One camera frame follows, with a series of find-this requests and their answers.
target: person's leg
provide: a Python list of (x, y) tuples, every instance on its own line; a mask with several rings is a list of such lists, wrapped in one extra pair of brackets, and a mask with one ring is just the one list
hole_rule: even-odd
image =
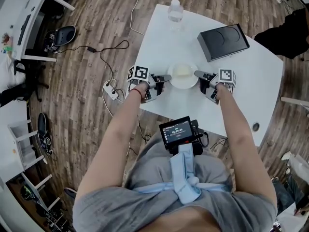
[(284, 27), (279, 26), (277, 28), (267, 29), (264, 32), (258, 33), (254, 40), (267, 48), (275, 55), (282, 55), (284, 51), (282, 46), (282, 38), (286, 33)]
[(288, 208), (291, 204), (294, 203), (294, 199), (290, 195), (290, 193), (284, 188), (283, 184), (281, 184), (278, 178), (274, 178), (272, 183), (275, 187), (276, 195), (277, 195), (277, 209), (279, 215), (282, 211)]
[(304, 197), (303, 192), (301, 191), (301, 189), (299, 188), (298, 184), (293, 179), (291, 174), (288, 175), (287, 181), (286, 183), (284, 183), (284, 187), (293, 197), (296, 204)]

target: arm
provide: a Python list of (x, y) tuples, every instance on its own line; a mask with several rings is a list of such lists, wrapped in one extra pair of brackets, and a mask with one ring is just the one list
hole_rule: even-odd
[(216, 88), (234, 163), (236, 191), (263, 195), (277, 207), (274, 186), (257, 153), (245, 116), (222, 84)]
[[(148, 85), (141, 83), (135, 88), (144, 96)], [(120, 187), (126, 164), (126, 152), (131, 134), (136, 127), (141, 97), (132, 90), (112, 118), (102, 143), (84, 175), (76, 199), (97, 189)]]

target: gray t-shirt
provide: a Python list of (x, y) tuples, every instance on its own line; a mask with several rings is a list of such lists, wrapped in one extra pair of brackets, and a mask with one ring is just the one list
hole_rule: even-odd
[[(73, 225), (76, 231), (138, 231), (160, 215), (192, 205), (208, 210), (224, 232), (270, 231), (277, 208), (259, 195), (202, 190), (198, 199), (182, 205), (173, 190), (150, 194), (132, 191), (150, 184), (172, 182), (170, 157), (161, 137), (154, 136), (138, 156), (126, 188), (103, 188), (75, 202)], [(229, 172), (218, 158), (204, 152), (194, 157), (194, 167), (201, 183), (225, 184), (232, 189)]]

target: bracelet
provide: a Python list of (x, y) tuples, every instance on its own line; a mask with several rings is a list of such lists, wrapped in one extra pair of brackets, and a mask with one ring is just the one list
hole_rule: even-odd
[(140, 98), (141, 98), (141, 99), (143, 98), (143, 96), (141, 95), (141, 92), (140, 92), (138, 89), (133, 88), (133, 89), (131, 89), (131, 90), (130, 90), (130, 92), (131, 92), (131, 91), (133, 91), (133, 90), (136, 90), (137, 92), (139, 92), (139, 94), (140, 94)]

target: shoe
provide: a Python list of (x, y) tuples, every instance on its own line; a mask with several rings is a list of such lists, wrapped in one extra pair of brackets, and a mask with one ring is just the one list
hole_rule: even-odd
[(294, 154), (291, 151), (288, 151), (281, 157), (281, 160), (289, 160), (291, 155), (294, 155)]

